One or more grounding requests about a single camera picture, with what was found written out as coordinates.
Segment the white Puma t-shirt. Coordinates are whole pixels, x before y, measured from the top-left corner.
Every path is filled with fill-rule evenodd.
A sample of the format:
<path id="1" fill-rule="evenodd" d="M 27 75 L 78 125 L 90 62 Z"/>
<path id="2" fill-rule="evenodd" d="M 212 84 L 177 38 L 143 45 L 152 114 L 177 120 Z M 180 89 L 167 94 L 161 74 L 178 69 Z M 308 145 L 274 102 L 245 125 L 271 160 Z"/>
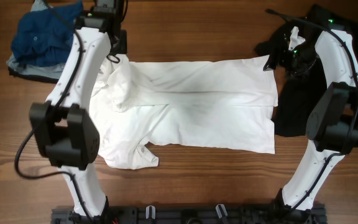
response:
<path id="1" fill-rule="evenodd" d="M 267 57 L 218 62 L 104 61 L 89 113 L 108 166 L 158 165 L 147 144 L 272 154 L 278 91 Z"/>

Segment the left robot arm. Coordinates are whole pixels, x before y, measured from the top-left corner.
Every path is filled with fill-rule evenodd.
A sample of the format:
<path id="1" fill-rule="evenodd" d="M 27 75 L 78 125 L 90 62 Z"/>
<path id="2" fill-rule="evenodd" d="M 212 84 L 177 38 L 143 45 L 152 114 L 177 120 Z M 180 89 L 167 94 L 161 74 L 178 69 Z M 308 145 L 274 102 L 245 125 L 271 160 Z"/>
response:
<path id="1" fill-rule="evenodd" d="M 119 63 L 127 52 L 121 29 L 127 1 L 96 1 L 68 28 L 73 43 L 63 72 L 44 103 L 33 103 L 30 135 L 39 153 L 63 175 L 74 200 L 67 223 L 110 223 L 108 199 L 100 189 L 94 161 L 99 133 L 89 116 L 90 98 L 103 61 Z"/>

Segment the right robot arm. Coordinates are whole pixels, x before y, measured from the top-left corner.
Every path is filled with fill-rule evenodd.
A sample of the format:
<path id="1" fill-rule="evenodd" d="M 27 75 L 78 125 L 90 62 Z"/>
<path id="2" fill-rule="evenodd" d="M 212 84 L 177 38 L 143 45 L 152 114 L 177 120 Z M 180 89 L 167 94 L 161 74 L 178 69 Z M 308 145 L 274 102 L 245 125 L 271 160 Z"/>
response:
<path id="1" fill-rule="evenodd" d="M 332 18 L 287 19 L 257 52 L 268 53 L 266 70 L 282 66 L 287 76 L 273 118 L 275 132 L 308 138 L 295 173 L 262 215 L 272 223 L 318 223 L 318 191 L 358 147 L 358 60 L 352 32 Z"/>

